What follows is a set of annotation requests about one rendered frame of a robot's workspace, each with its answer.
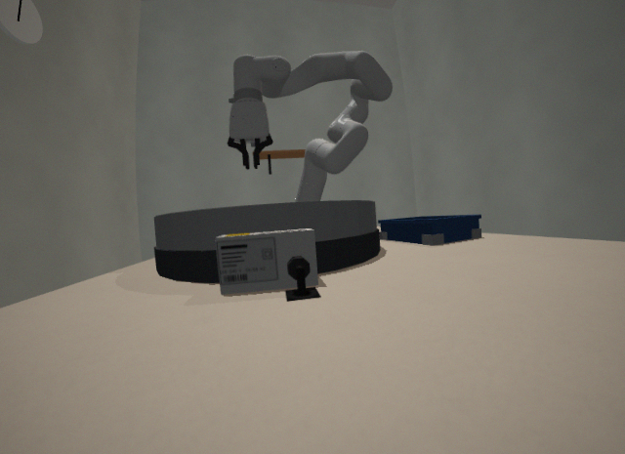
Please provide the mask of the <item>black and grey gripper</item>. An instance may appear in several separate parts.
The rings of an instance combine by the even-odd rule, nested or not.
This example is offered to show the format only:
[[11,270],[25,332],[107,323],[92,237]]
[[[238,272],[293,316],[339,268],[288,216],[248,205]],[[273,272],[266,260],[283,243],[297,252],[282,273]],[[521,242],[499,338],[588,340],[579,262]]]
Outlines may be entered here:
[[249,154],[246,144],[252,143],[247,143],[247,141],[255,142],[254,168],[258,169],[259,153],[265,146],[272,144],[272,138],[266,104],[253,98],[243,98],[232,103],[229,114],[228,146],[237,148],[242,153],[243,166],[249,170]]

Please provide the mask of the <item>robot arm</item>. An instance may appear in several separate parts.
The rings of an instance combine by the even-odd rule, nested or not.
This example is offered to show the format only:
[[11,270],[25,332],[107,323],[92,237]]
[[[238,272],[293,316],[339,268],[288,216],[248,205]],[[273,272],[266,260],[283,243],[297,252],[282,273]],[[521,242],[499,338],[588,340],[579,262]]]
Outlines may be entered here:
[[328,128],[327,136],[335,144],[323,139],[309,142],[295,202],[320,201],[327,173],[341,173],[363,150],[368,140],[362,125],[368,116],[368,100],[385,101],[392,93],[392,81],[364,51],[315,54],[293,70],[280,56],[242,55],[233,63],[234,94],[229,103],[243,98],[262,102],[263,96],[281,98],[321,82],[342,79],[352,79],[351,99]]

